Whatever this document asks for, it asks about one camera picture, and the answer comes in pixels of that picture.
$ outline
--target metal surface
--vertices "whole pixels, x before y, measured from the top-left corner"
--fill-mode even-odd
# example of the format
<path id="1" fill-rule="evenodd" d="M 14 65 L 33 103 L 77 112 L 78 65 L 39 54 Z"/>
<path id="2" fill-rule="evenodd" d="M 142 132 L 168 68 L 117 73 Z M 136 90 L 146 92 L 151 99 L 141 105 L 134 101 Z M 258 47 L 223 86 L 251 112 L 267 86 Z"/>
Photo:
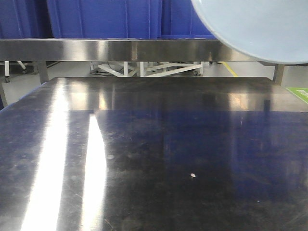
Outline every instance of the metal surface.
<path id="1" fill-rule="evenodd" d="M 277 85 L 281 85 L 282 84 L 284 67 L 285 67 L 285 65 L 283 65 L 283 64 L 276 64 L 275 65 L 273 81 Z"/>
<path id="2" fill-rule="evenodd" d="M 0 60 L 253 61 L 218 40 L 0 40 Z"/>
<path id="3" fill-rule="evenodd" d="M 47 65 L 45 61 L 38 61 L 37 62 L 38 72 L 39 72 L 39 78 L 40 83 L 45 83 L 49 81 L 48 77 L 48 71 L 47 71 Z"/>
<path id="4" fill-rule="evenodd" d="M 307 112 L 266 78 L 53 79 L 0 112 L 0 230 L 308 230 Z"/>

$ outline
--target blue crate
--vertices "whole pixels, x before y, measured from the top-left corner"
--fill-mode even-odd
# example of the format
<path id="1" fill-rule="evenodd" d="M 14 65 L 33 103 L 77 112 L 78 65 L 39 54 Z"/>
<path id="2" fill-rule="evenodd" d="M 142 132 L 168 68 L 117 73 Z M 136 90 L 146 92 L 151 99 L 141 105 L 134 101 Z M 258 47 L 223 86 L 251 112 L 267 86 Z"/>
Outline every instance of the blue crate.
<path id="1" fill-rule="evenodd" d="M 163 1 L 161 38 L 215 39 L 199 19 L 191 0 Z"/>
<path id="2" fill-rule="evenodd" d="M 51 26 L 46 1 L 0 0 L 0 39 L 48 37 Z"/>
<path id="3" fill-rule="evenodd" d="M 47 0 L 53 35 L 76 39 L 155 39 L 162 0 Z"/>

